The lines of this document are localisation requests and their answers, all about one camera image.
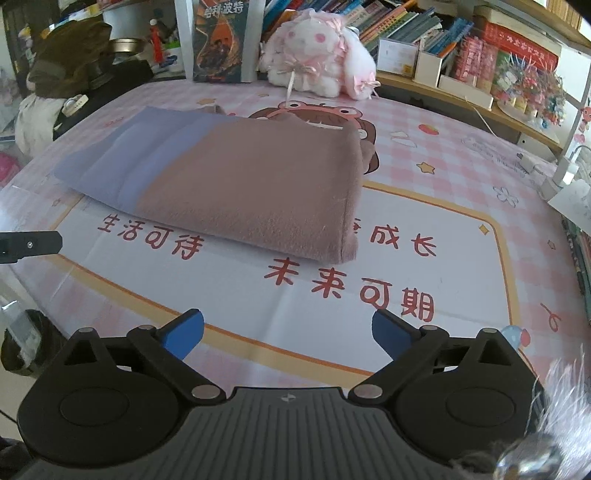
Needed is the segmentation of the pink white plush bunny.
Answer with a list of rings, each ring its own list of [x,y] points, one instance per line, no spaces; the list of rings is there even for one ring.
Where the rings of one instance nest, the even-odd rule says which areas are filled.
[[[380,87],[377,65],[358,31],[341,14],[307,9],[263,42],[259,72],[274,86],[325,98],[346,94],[361,101]]]

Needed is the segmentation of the row of colourful books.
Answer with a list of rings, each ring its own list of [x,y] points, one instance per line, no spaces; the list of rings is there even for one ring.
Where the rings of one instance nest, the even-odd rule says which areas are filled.
[[[277,23],[276,28],[307,9],[345,16],[349,28],[358,31],[363,46],[372,56],[382,39],[419,45],[436,55],[447,54],[449,46],[459,44],[474,28],[471,20],[457,17],[448,21],[433,6],[411,7],[407,1],[304,2],[290,18]]]

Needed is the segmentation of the purple and pink sweater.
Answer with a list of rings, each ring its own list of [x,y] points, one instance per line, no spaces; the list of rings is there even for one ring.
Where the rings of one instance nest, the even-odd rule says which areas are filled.
[[[135,217],[339,264],[358,251],[353,221],[374,154],[353,121],[146,107],[54,174]]]

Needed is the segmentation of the red tassel ornament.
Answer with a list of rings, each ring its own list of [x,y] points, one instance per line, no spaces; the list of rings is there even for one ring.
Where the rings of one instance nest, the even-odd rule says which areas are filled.
[[[149,21],[149,25],[150,25],[150,40],[151,40],[152,47],[153,47],[153,59],[156,64],[160,65],[164,60],[164,55],[163,55],[162,42],[160,39],[160,30],[158,27],[158,20],[155,18],[152,18]]]

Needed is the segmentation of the white pen holder box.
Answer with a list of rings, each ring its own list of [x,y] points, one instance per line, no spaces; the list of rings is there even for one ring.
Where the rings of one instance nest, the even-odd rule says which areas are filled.
[[[446,58],[420,51],[413,80],[423,86],[437,88]]]

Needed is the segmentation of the white smart watch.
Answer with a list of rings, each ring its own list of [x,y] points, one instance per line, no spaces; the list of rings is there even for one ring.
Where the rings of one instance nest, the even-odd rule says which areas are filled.
[[[67,99],[63,105],[61,112],[62,114],[69,118],[73,116],[78,110],[86,105],[89,101],[89,97],[85,94],[78,94],[74,97]]]

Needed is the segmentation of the white cloth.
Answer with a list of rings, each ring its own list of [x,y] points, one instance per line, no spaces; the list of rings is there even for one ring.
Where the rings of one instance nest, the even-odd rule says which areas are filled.
[[[53,129],[65,100],[31,94],[20,105],[15,123],[15,141],[19,150],[34,158],[53,142]]]

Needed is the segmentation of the white jar green lid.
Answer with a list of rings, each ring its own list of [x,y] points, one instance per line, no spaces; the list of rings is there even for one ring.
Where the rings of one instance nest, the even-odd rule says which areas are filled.
[[[165,44],[164,53],[164,66],[170,72],[183,71],[181,48],[180,43],[178,41]]]

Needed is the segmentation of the white charger plug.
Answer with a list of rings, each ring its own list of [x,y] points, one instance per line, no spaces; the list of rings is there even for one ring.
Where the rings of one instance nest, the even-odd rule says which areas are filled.
[[[546,177],[539,188],[539,194],[545,201],[551,200],[560,190],[572,183],[579,170],[579,165],[569,158],[562,157],[554,174]]]

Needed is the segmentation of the olive green jacket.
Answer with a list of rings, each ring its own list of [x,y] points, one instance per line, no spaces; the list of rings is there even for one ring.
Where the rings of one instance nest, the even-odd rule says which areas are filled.
[[[70,98],[89,87],[87,66],[107,51],[112,27],[99,17],[69,21],[43,40],[27,80],[42,98]]]

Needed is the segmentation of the metal bowl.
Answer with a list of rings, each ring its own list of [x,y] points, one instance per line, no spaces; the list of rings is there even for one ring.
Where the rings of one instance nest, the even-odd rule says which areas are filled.
[[[140,38],[117,38],[109,41],[109,52],[113,55],[134,56],[143,52],[145,41]]]

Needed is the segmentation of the white bookshelf frame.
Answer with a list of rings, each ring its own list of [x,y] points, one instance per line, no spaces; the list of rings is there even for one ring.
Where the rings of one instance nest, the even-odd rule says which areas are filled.
[[[290,21],[317,18],[369,57],[383,93],[398,89],[475,110],[554,153],[584,140],[576,122],[557,136],[564,114],[583,105],[559,68],[566,49],[588,56],[590,42],[535,1],[462,1],[451,16],[426,1],[8,1],[2,34],[19,79],[41,42],[83,10],[99,15],[115,38],[177,40],[186,79],[263,75],[280,85],[293,68],[267,67],[263,58]]]

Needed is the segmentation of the Harry Potter book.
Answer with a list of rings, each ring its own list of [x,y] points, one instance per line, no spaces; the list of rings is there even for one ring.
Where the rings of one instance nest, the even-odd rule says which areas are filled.
[[[248,1],[199,0],[193,8],[195,82],[242,82]]]

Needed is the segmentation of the pink checkered cartoon table mat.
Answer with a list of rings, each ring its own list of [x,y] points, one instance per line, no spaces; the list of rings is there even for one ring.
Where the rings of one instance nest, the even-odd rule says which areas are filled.
[[[218,106],[257,120],[301,110],[325,129],[349,119],[374,125],[380,165],[356,212],[356,259],[321,265],[162,227],[53,177],[59,160],[147,106]],[[544,377],[556,359],[589,358],[590,325],[561,218],[518,155],[481,130],[384,98],[152,83],[32,160],[1,192],[1,227],[61,233],[58,255],[21,260],[10,272],[65,334],[90,326],[119,336],[200,310],[204,337],[186,361],[225,389],[355,385],[389,360],[370,327],[379,307],[458,337],[499,330]]]

